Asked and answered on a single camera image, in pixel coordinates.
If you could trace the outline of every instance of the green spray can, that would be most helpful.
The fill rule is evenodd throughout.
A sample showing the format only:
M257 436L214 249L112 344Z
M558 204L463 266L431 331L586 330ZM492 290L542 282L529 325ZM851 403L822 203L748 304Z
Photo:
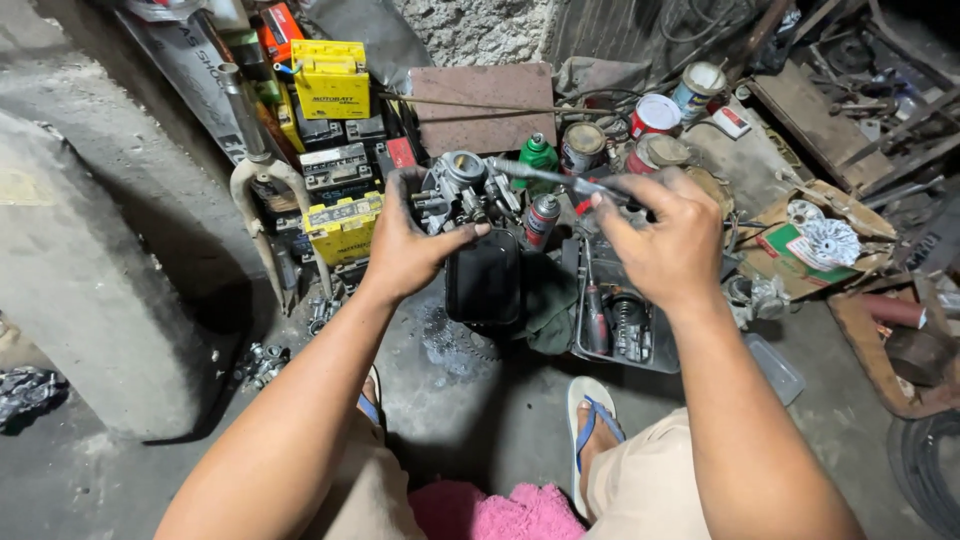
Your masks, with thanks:
M560 166L557 151L550 146L550 143L546 141L546 136L541 133L530 135L526 144L520 149L519 161L544 171L556 172ZM544 180L514 178L511 182L511 187L514 189L526 188L530 197L534 197L541 193L550 193L553 191L554 185Z

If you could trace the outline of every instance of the left hand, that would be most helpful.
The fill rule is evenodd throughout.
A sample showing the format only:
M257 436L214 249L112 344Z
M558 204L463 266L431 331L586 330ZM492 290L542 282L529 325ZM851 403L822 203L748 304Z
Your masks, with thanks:
M426 287L451 253L491 229L489 223L468 223L436 236L421 231L410 215L409 192L420 188L426 172L417 166L387 175L383 210L373 229L370 265L361 286L394 303Z

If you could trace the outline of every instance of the forearm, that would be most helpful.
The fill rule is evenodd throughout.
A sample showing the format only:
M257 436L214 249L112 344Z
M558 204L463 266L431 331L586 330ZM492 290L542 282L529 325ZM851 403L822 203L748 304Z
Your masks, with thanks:
M156 539L275 540L316 513L396 306L360 290L214 443Z
M862 536L716 297L669 313L711 537Z

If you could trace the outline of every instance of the black plastic container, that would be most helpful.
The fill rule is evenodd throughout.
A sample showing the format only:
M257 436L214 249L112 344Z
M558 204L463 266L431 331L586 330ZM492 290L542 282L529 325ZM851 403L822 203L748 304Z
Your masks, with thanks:
M446 260L446 314L452 321L509 325L520 315L520 247L493 229Z

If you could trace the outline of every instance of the green cloth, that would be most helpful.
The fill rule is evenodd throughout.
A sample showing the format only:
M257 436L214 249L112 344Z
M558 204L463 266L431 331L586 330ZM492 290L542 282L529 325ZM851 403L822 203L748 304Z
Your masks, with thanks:
M534 351L560 355L573 338L573 320L567 310L577 301L577 278L545 253L525 251L521 256L523 311L511 337L525 338Z

